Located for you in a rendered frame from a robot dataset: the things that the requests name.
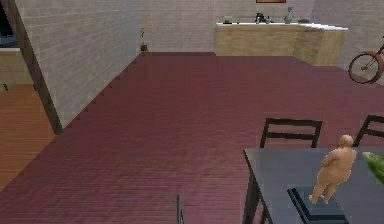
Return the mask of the small potted plant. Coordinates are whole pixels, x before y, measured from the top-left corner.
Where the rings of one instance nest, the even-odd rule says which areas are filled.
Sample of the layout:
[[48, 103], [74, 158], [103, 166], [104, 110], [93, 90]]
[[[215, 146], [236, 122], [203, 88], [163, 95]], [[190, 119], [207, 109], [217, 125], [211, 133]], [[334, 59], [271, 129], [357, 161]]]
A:
[[148, 46], [144, 41], [144, 34], [145, 34], [145, 28], [140, 29], [140, 38], [141, 38], [141, 44], [140, 44], [140, 50], [141, 52], [148, 52]]

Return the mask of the green leafy vegetable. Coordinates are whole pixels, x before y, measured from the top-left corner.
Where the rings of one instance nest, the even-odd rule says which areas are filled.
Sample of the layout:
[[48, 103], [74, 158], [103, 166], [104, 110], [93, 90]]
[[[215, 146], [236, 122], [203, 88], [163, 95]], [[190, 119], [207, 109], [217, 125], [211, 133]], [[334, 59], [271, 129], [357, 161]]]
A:
[[362, 153], [369, 170], [384, 185], [384, 157], [372, 152]]

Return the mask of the red bicycle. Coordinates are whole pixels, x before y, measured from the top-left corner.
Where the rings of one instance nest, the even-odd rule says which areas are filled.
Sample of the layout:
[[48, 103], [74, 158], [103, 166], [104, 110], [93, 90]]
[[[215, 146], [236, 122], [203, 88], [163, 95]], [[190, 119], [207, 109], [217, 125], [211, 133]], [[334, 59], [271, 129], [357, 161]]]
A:
[[377, 51], [361, 51], [349, 64], [350, 79], [359, 84], [373, 84], [384, 73], [384, 44]]

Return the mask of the tan human figure statue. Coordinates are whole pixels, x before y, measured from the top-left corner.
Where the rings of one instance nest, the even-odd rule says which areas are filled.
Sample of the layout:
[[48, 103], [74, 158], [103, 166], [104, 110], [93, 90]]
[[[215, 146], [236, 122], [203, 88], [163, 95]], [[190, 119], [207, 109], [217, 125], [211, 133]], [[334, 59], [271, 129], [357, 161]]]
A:
[[349, 224], [346, 215], [332, 196], [336, 187], [346, 182], [351, 175], [357, 157], [352, 145], [353, 138], [350, 135], [342, 135], [338, 147], [321, 161], [315, 186], [287, 190], [304, 224]]

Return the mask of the light wood counter cabinet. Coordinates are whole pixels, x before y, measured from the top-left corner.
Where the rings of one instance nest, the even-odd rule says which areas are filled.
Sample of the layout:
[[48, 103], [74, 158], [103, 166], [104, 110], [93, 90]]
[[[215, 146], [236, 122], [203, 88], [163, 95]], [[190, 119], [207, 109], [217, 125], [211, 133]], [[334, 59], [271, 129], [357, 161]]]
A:
[[335, 66], [348, 29], [315, 23], [217, 23], [217, 56], [294, 56], [314, 66]]

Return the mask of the black wooden chair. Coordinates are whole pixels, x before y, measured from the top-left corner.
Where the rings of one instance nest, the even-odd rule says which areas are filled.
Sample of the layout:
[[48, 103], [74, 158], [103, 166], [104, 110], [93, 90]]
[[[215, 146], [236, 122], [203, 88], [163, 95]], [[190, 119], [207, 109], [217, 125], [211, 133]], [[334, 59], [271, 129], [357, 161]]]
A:
[[[311, 147], [316, 148], [319, 140], [322, 121], [319, 120], [308, 120], [308, 119], [289, 119], [289, 118], [267, 118], [265, 120], [262, 137], [260, 140], [259, 147], [264, 148], [266, 140], [268, 138], [278, 139], [298, 139], [298, 140], [311, 140]], [[286, 132], [270, 132], [269, 127], [271, 125], [278, 126], [300, 126], [300, 127], [313, 127], [313, 134], [304, 133], [286, 133]]]
[[354, 147], [359, 146], [360, 141], [362, 140], [364, 135], [384, 138], [384, 131], [374, 130], [369, 128], [369, 125], [371, 122], [384, 124], [384, 117], [379, 115], [368, 114], [353, 142]]

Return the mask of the dark grey table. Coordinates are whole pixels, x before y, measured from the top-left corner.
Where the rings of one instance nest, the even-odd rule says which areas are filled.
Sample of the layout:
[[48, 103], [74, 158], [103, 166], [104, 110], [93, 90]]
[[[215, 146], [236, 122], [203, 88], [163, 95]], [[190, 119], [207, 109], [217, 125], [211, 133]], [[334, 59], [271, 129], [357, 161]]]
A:
[[[336, 188], [334, 198], [350, 224], [384, 224], [384, 184], [370, 172], [362, 154], [384, 157], [384, 147], [358, 147], [349, 180]], [[252, 224], [256, 207], [264, 205], [270, 224], [303, 224], [287, 190], [316, 184], [327, 148], [244, 151], [250, 175], [242, 224]]]

